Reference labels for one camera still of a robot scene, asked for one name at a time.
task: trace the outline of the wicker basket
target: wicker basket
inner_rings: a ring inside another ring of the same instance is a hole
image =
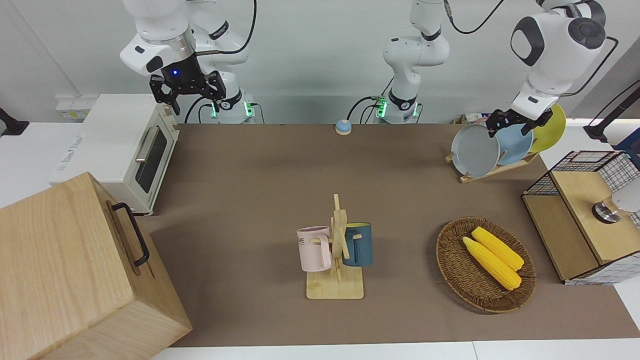
[[[518,270],[520,286],[509,291],[503,288],[472,256],[462,242],[471,237],[478,226],[496,235],[524,259]],[[536,288],[536,268],[522,243],[502,226],[485,218],[459,218],[448,223],[436,242],[438,267],[451,289],[464,301],[489,313],[505,313],[520,309]]]

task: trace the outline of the oven door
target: oven door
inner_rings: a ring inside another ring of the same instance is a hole
[[[143,208],[134,209],[138,213],[151,212],[175,144],[160,116],[156,119],[142,140],[138,155],[134,159],[136,166],[129,180],[130,189],[143,203]]]

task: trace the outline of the plate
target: plate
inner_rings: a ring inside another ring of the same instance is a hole
[[[469,124],[456,134],[451,144],[453,165],[469,177],[483,177],[498,163],[500,143],[490,138],[484,125]]]
[[[566,128],[566,115],[564,110],[558,104],[551,106],[551,111],[554,112],[551,115],[551,119],[547,122],[547,125],[538,126],[533,129],[533,137],[536,141],[531,146],[531,152],[540,152],[551,148],[555,145]]]
[[[512,125],[501,129],[495,134],[500,143],[500,151],[507,153],[498,161],[498,165],[510,165],[522,160],[533,143],[533,131],[522,135],[524,124]]]
[[[504,241],[524,259],[524,266],[518,270],[522,283],[509,291],[500,285],[474,259],[462,242],[463,236],[471,236],[478,226]],[[502,226],[479,217],[466,217],[448,223],[436,242],[438,267],[453,292],[472,306],[488,313],[505,313],[523,307],[536,289],[536,268],[527,249]]]

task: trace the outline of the mug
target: mug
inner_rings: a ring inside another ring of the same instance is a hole
[[[318,272],[331,268],[329,236],[331,232],[328,226],[312,226],[298,230],[298,250],[303,271]]]
[[[352,222],[347,224],[344,233],[349,249],[349,259],[342,258],[347,266],[368,266],[373,263],[373,239],[371,224],[368,222]]]

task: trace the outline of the dark blue mug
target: dark blue mug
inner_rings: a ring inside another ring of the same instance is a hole
[[[352,222],[347,224],[344,233],[349,249],[349,259],[342,258],[347,266],[368,266],[373,263],[373,239],[371,224],[368,222]]]

